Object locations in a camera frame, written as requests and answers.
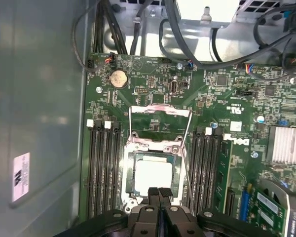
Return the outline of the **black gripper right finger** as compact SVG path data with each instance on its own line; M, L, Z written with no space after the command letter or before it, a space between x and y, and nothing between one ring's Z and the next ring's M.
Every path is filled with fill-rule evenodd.
M160 207L170 237L269 237L270 232L229 215L204 209L196 217L183 207L171 204L172 191L159 189Z

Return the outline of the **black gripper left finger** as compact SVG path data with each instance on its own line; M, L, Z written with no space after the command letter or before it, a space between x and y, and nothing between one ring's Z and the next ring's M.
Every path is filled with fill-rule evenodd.
M71 229L73 237L156 237L158 236L160 198L158 188L149 188L148 202L138 213L110 210Z

